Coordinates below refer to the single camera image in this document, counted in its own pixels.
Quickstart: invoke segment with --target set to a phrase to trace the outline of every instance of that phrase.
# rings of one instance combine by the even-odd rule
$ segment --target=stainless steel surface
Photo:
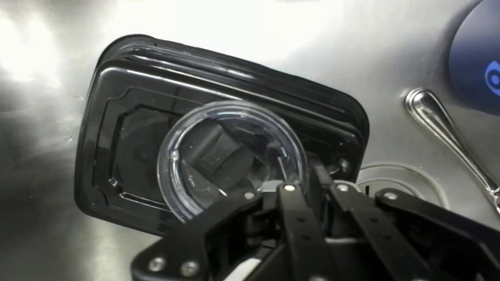
[[[434,204],[449,208],[449,201],[432,178],[405,165],[366,165],[359,176],[360,190],[376,197],[382,189],[399,189]]]
[[[405,98],[412,117],[443,140],[471,170],[484,187],[487,198],[500,214],[499,184],[477,164],[466,145],[460,140],[455,123],[432,91],[415,89]]]
[[[500,175],[500,119],[460,103],[446,64],[477,0],[0,0],[2,279],[129,279],[157,237],[84,215],[73,178],[101,51],[146,33],[251,59],[346,91],[371,117],[365,165],[412,167],[449,208],[500,229],[468,169],[402,106],[440,94],[477,159]]]

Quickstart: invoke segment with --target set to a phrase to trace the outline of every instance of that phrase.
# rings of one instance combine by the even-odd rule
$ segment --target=metal spoon
[[[441,101],[437,98],[437,95],[427,89],[415,89],[407,95],[405,108],[412,117],[415,117],[438,139],[441,139],[468,165],[471,173],[484,186],[484,192],[495,204],[498,214],[500,214],[499,184],[491,176],[488,176],[488,173],[468,151],[465,142],[462,142],[462,139],[459,137],[454,120],[451,119]]]

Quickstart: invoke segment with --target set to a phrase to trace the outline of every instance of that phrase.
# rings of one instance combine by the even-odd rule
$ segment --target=plastic container
[[[102,53],[91,81],[76,162],[76,203],[95,217],[166,236],[180,225],[159,184],[159,151],[191,111],[226,100],[263,106],[304,148],[355,181],[370,137],[351,95],[235,56],[126,36]]]
[[[249,101],[209,103],[170,131],[159,181],[171,211],[187,222],[223,197],[254,187],[309,183],[305,150],[291,126]]]

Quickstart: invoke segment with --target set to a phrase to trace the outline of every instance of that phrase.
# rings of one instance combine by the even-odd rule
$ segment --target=clear plastic container
[[[187,222],[241,187],[276,192],[309,183],[305,150],[277,114],[249,101],[216,101],[170,131],[157,175],[173,212]]]

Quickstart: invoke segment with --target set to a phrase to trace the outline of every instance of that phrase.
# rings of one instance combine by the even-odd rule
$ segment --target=blue object
[[[449,72],[466,103],[500,115],[500,0],[482,2],[462,23]]]

